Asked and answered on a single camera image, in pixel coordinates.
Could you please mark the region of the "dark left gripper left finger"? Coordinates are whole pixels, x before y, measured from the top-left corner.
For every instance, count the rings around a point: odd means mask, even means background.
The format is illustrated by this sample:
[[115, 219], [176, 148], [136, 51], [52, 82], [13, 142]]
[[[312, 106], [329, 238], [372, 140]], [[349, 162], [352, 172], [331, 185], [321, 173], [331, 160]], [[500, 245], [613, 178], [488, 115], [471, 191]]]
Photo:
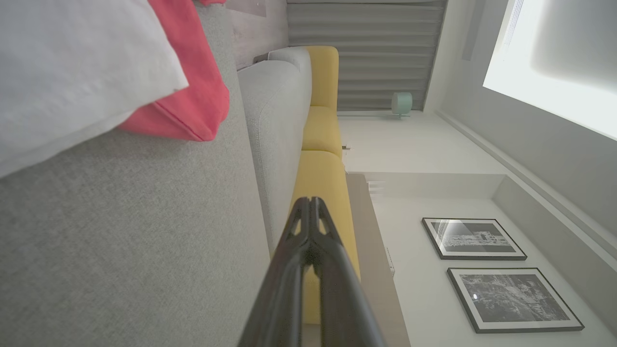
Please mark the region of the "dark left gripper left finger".
[[239, 339], [241, 347], [299, 347], [310, 199], [296, 200]]

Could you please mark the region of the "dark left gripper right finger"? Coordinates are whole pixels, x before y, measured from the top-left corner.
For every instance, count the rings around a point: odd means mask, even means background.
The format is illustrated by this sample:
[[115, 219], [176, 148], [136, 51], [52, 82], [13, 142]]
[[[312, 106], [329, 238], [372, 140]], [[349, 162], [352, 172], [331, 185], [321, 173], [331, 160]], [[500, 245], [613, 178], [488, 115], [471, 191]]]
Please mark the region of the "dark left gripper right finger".
[[307, 262], [320, 280], [322, 347], [387, 345], [324, 200], [302, 198]]

